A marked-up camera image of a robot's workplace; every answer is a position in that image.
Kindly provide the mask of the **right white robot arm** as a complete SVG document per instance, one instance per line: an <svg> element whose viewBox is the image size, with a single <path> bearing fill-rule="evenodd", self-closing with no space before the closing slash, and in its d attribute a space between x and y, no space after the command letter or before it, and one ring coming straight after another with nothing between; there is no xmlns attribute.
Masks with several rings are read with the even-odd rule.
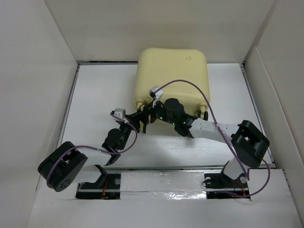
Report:
<svg viewBox="0 0 304 228"><path fill-rule="evenodd" d="M249 179L250 169L259 168L270 145L267 137L251 121L243 120L239 124L210 122L185 113L183 105L175 98L165 103L139 104L137 108L143 112L145 121L154 123L159 120L171 124L183 137L225 143L234 156L219 175L219 181L225 187L230 187L241 176Z"/></svg>

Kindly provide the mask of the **yellow hard-shell suitcase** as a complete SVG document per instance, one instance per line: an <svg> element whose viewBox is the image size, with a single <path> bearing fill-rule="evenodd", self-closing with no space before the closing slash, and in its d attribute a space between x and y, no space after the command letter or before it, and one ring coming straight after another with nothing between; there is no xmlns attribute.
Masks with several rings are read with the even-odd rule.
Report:
<svg viewBox="0 0 304 228"><path fill-rule="evenodd" d="M195 49L148 48L138 59L134 84L135 108L152 101L149 91L165 86L161 102L176 98L187 114L207 119L210 101L205 55Z"/></svg>

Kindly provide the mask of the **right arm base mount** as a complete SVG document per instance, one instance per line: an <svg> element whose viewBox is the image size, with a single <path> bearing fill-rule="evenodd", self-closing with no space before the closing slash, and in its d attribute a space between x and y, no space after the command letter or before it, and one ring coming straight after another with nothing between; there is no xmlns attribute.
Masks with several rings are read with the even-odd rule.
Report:
<svg viewBox="0 0 304 228"><path fill-rule="evenodd" d="M247 179L241 174L233 180L221 173L205 173L202 186L206 188L207 199L239 199L250 198Z"/></svg>

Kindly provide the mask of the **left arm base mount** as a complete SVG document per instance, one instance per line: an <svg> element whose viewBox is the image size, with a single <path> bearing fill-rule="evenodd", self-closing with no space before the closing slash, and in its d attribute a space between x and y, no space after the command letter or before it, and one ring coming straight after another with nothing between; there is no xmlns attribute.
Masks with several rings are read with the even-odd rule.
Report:
<svg viewBox="0 0 304 228"><path fill-rule="evenodd" d="M120 186L121 174L109 173L99 185L89 182L79 184L80 189L76 191L76 198L80 200L119 200Z"/></svg>

